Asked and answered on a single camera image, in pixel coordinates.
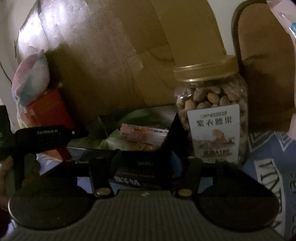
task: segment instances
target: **hand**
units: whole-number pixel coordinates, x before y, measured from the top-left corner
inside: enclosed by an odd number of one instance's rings
[[[6,179],[6,174],[13,168],[13,162],[14,161],[11,156],[0,161],[0,207],[6,210],[8,209],[9,197],[7,196],[7,193],[6,193],[5,179]],[[36,161],[32,169],[32,173],[23,180],[22,186],[36,179],[39,176],[39,170],[40,170],[40,164],[38,161]]]

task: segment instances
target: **black device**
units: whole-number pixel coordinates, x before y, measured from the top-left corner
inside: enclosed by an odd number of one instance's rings
[[[11,155],[13,170],[7,174],[6,190],[13,194],[22,187],[24,180],[26,154],[40,153],[67,145],[77,138],[76,131],[63,125],[25,128],[11,132],[6,106],[0,106],[0,160]]]
[[[232,164],[194,159],[175,191],[116,194],[108,179],[122,152],[91,152],[16,192],[9,212],[18,227],[4,240],[283,240],[270,228],[277,198]],[[92,194],[77,186],[82,176],[90,177]],[[213,177],[213,186],[199,194],[201,177]]]

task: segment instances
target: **gold lid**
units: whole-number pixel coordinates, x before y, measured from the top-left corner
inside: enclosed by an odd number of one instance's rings
[[[196,64],[174,69],[175,78],[181,82],[196,82],[225,78],[239,72],[237,58],[226,55],[223,59],[206,64]]]

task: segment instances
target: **orange box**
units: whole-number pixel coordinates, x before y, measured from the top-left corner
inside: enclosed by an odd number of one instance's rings
[[[26,107],[26,111],[27,113],[24,113],[24,117],[29,127],[53,125],[65,125],[69,129],[74,129],[76,127],[58,90],[53,90],[42,98],[34,101]],[[62,161],[71,158],[66,147],[60,147],[44,153]]]

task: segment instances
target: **jar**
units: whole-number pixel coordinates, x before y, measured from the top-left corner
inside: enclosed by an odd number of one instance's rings
[[[235,163],[243,164],[248,137],[247,84],[238,72],[235,56],[226,56],[214,63],[175,68],[178,81],[175,98],[179,119],[189,132],[189,110],[239,104],[240,140]]]

